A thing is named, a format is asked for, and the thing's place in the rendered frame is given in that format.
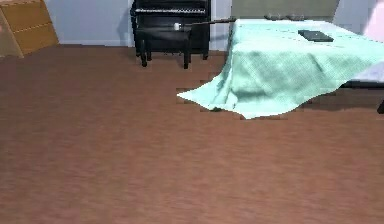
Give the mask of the black piano bench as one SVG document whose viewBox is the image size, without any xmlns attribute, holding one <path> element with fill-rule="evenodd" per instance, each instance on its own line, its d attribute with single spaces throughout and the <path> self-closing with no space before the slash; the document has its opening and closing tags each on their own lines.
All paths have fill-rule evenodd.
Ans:
<svg viewBox="0 0 384 224">
<path fill-rule="evenodd" d="M 141 65 L 146 67 L 147 62 L 152 59 L 152 42 L 157 40 L 164 41 L 161 50 L 165 53 L 175 53 L 176 51 L 182 52 L 184 55 L 183 66 L 187 69 L 191 61 L 190 37 L 190 28 L 179 30 L 174 30 L 173 28 L 168 27 L 137 28 L 136 40 L 139 43 Z"/>
</svg>

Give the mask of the bed with mint green blanket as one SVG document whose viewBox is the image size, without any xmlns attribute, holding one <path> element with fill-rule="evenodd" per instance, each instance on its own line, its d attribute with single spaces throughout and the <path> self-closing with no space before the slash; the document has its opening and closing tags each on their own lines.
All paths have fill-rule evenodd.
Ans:
<svg viewBox="0 0 384 224">
<path fill-rule="evenodd" d="M 332 23 L 339 0 L 233 0 L 226 63 L 180 98 L 247 119 L 289 112 L 384 62 L 384 43 Z M 307 41 L 299 30 L 332 42 Z"/>
</svg>

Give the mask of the black upright piano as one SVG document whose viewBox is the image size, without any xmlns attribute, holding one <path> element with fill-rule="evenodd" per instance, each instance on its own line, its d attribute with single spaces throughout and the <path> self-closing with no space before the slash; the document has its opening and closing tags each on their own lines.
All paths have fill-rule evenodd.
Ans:
<svg viewBox="0 0 384 224">
<path fill-rule="evenodd" d="M 211 0 L 133 0 L 130 9 L 131 26 L 136 56 L 140 55 L 140 44 L 136 30 L 140 27 L 170 27 L 166 33 L 170 40 L 154 37 L 149 40 L 153 52 L 175 53 L 180 52 L 183 42 L 176 42 L 178 32 L 174 24 L 190 24 L 209 22 L 211 20 Z M 210 26 L 197 25 L 191 32 L 192 54 L 201 54 L 208 58 L 210 42 Z"/>
</svg>

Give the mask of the black laptop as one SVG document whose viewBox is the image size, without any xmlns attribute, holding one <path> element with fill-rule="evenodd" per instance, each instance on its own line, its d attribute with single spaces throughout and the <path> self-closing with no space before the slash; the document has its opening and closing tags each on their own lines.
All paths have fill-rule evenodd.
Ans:
<svg viewBox="0 0 384 224">
<path fill-rule="evenodd" d="M 311 30 L 299 30 L 298 34 L 302 36 L 307 41 L 312 42 L 332 42 L 333 38 L 324 34 L 321 31 L 311 31 Z"/>
</svg>

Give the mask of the light wooden chest of drawers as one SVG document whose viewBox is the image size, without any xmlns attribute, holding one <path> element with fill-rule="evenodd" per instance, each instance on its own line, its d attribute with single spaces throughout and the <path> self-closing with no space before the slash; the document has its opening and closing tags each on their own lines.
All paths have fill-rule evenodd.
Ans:
<svg viewBox="0 0 384 224">
<path fill-rule="evenodd" d="M 0 0 L 0 56 L 23 58 L 58 43 L 44 0 Z"/>
</svg>

